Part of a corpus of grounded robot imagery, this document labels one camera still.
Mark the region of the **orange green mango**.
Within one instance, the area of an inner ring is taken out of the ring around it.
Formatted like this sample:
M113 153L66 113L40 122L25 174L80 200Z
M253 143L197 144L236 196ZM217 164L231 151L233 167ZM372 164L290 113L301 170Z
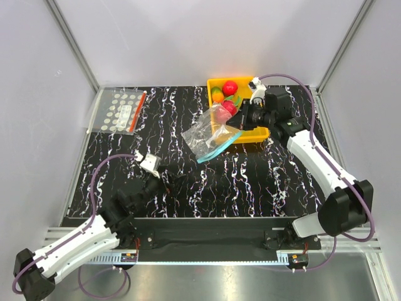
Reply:
M211 100L213 103L221 103L224 100L224 94L219 87L211 88Z

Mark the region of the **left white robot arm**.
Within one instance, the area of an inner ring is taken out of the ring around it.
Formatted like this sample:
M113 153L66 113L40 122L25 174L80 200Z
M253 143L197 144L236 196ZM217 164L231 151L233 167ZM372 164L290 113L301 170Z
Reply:
M26 300L43 300L65 276L92 258L115 248L131 247L137 242L134 220L144 214L147 203L159 193L179 189L186 179L168 171L162 175L135 178L67 235L36 251L20 251L14 264L13 292Z

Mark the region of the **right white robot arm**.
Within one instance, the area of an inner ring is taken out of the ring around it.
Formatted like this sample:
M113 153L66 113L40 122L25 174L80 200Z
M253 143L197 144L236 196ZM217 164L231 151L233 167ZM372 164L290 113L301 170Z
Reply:
M267 128L271 137L296 156L322 190L321 208L295 219L284 233L290 248L299 248L307 237L346 235L349 230L372 222L373 186L346 172L315 139L312 125L295 116L289 93L281 87L250 83L252 94L242 101L229 125L240 130Z

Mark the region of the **clear blue zip bag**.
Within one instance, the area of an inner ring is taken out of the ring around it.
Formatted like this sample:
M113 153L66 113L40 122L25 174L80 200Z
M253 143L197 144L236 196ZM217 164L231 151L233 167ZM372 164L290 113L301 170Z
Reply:
M181 133L197 163L210 161L233 144L243 131L214 120L214 110L206 110L188 130Z

